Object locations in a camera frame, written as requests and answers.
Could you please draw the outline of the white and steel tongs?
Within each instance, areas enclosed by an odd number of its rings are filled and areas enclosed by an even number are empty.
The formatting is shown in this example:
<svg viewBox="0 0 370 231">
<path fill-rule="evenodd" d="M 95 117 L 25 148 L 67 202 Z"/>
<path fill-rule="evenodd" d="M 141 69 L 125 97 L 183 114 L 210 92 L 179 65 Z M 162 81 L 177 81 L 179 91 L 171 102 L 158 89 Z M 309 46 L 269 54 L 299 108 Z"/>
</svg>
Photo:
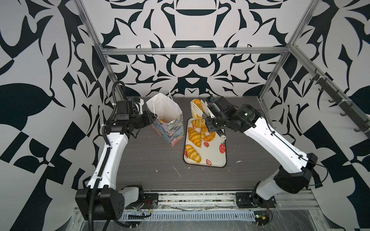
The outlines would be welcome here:
<svg viewBox="0 0 370 231">
<path fill-rule="evenodd" d="M 219 137 L 222 141 L 226 140 L 226 136 L 224 134 L 209 132 L 209 129 L 206 127 L 206 118 L 210 118 L 211 120 L 215 118 L 215 115 L 208 108 L 207 102 L 200 99 L 194 99 L 190 103 L 190 108 L 192 114 L 190 127 L 199 133 L 200 138 L 203 141 L 210 142 L 216 137 Z"/>
</svg>

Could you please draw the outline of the colourful printed paper bag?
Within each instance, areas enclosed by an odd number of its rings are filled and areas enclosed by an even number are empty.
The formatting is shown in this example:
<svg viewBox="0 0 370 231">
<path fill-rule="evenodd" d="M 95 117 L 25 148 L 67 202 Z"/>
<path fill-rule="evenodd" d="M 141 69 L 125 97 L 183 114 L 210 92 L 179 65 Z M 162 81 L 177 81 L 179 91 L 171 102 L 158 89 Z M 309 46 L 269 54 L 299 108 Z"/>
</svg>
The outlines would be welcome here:
<svg viewBox="0 0 370 231">
<path fill-rule="evenodd" d="M 183 111 L 173 100 L 171 95 L 158 93 L 150 98 L 146 105 L 148 109 L 155 114 L 155 120 L 152 128 L 169 145 L 175 146 L 184 136 Z"/>
</svg>

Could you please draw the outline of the ring shaped fake bread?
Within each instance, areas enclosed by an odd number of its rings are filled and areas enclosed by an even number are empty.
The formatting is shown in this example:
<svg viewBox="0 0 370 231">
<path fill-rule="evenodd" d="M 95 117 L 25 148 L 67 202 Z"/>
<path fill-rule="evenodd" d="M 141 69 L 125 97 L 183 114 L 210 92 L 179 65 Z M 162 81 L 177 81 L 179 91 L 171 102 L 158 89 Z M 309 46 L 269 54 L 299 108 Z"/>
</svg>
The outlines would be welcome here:
<svg viewBox="0 0 370 231">
<path fill-rule="evenodd" d="M 206 142 L 212 141 L 216 136 L 215 132 L 209 132 L 209 130 L 206 127 L 201 129 L 200 134 L 201 134 L 202 140 Z"/>
</svg>

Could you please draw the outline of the twisted fake bread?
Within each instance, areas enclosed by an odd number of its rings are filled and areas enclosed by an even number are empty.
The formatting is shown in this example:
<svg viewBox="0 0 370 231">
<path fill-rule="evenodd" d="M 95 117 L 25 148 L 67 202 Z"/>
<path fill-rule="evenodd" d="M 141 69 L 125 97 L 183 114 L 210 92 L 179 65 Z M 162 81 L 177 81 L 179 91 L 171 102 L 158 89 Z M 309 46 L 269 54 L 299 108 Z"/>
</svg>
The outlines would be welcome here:
<svg viewBox="0 0 370 231">
<path fill-rule="evenodd" d="M 202 110 L 202 105 L 201 105 L 201 100 L 199 99 L 194 99 L 191 101 L 190 103 L 190 107 L 191 107 L 191 113 L 192 113 L 192 117 L 193 119 L 202 119 L 202 115 L 203 115 L 203 110 Z"/>
</svg>

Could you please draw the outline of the column fake croissant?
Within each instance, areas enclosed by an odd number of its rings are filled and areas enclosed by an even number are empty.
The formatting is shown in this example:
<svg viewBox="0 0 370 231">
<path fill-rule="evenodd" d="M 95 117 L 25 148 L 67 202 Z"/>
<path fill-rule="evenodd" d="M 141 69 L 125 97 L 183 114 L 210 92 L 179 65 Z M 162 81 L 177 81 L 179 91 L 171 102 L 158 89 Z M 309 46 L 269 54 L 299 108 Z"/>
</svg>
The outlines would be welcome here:
<svg viewBox="0 0 370 231">
<path fill-rule="evenodd" d="M 193 128 L 188 128 L 188 139 L 196 146 L 201 147 L 201 134 L 196 132 Z"/>
</svg>

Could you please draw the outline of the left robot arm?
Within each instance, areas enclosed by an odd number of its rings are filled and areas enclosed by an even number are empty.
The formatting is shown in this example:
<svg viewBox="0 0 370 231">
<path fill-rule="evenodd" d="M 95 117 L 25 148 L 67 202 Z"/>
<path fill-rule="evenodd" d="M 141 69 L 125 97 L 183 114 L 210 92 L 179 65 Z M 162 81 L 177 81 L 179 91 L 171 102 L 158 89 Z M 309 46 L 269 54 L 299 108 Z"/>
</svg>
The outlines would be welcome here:
<svg viewBox="0 0 370 231">
<path fill-rule="evenodd" d="M 117 190 L 117 173 L 123 151 L 130 138 L 137 138 L 134 131 L 140 131 L 151 125 L 156 115 L 143 109 L 141 98 L 128 99 L 126 87 L 122 81 L 112 86 L 113 111 L 102 125 L 105 141 L 102 155 L 86 188 L 79 189 L 75 200 L 88 229 L 94 230 L 95 221 L 104 221 L 103 230 L 107 230 L 111 221 L 131 228 L 130 224 L 120 222 L 127 206 L 139 207 L 144 202 L 142 186 L 134 185 Z"/>
</svg>

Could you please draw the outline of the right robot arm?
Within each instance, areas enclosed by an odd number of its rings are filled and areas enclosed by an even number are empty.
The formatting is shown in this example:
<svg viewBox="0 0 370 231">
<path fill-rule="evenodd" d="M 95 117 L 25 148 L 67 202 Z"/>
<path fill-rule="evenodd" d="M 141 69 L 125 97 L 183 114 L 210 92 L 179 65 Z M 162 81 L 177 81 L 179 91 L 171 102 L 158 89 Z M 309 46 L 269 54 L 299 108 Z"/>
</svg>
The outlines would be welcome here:
<svg viewBox="0 0 370 231">
<path fill-rule="evenodd" d="M 207 108 L 211 115 L 205 123 L 210 132 L 223 136 L 225 128 L 239 131 L 260 144 L 280 164 L 278 170 L 259 181 L 251 193 L 236 194 L 239 208 L 266 208 L 279 193 L 296 194 L 312 186 L 317 156 L 306 154 L 289 143 L 268 124 L 260 110 L 248 104 L 235 108 L 227 101 L 209 103 Z"/>
</svg>

